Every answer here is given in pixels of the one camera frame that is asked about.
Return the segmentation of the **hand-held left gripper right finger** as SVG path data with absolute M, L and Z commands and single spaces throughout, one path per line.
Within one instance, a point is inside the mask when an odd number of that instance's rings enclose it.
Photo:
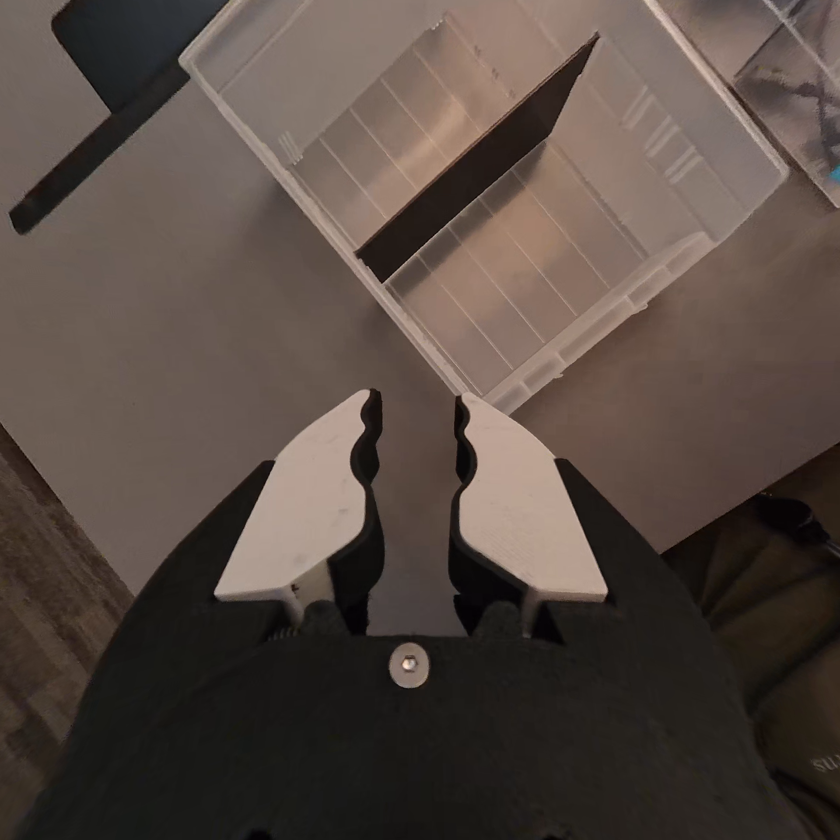
M 456 398 L 456 475 L 448 574 L 465 630 L 503 602 L 521 635 L 541 631 L 551 603 L 602 604 L 607 584 L 552 452 L 472 393 Z

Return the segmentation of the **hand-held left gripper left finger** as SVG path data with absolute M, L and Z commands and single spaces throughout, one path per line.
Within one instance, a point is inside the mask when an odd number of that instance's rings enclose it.
M 372 496 L 382 397 L 363 389 L 316 419 L 274 459 L 216 584 L 220 602 L 275 601 L 291 624 L 329 601 L 364 602 L 382 573 Z

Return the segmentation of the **clear plastic storage box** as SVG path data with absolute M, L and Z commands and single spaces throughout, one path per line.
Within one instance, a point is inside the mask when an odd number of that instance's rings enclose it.
M 827 200 L 839 207 L 839 2 L 761 3 L 772 23 L 736 90 Z
M 379 282 L 355 252 L 595 34 L 549 137 Z M 657 2 L 227 2 L 178 60 L 451 390 L 507 414 L 787 175 Z

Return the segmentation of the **black box divider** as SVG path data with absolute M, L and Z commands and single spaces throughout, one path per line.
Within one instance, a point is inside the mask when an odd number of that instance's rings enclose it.
M 379 282 L 550 136 L 599 38 L 593 35 L 355 252 Z

